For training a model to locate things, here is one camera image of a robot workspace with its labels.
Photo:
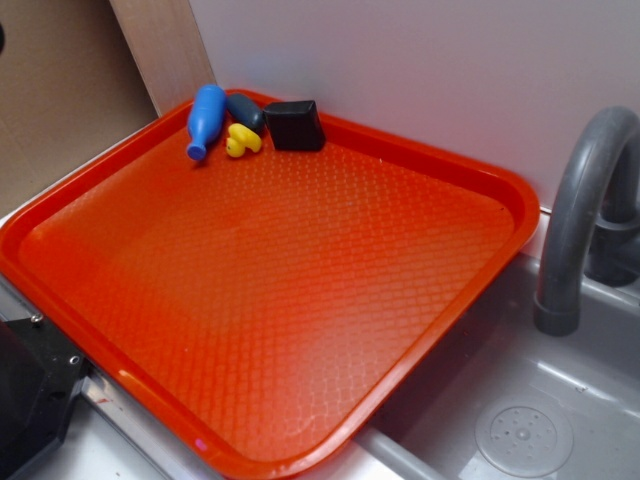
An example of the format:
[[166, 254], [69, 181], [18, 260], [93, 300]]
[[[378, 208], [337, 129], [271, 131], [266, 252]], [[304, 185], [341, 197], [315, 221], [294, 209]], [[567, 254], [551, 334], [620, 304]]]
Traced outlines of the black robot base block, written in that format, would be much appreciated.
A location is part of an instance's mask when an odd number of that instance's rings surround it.
[[48, 318], [1, 323], [1, 477], [19, 479], [60, 448], [89, 363]]

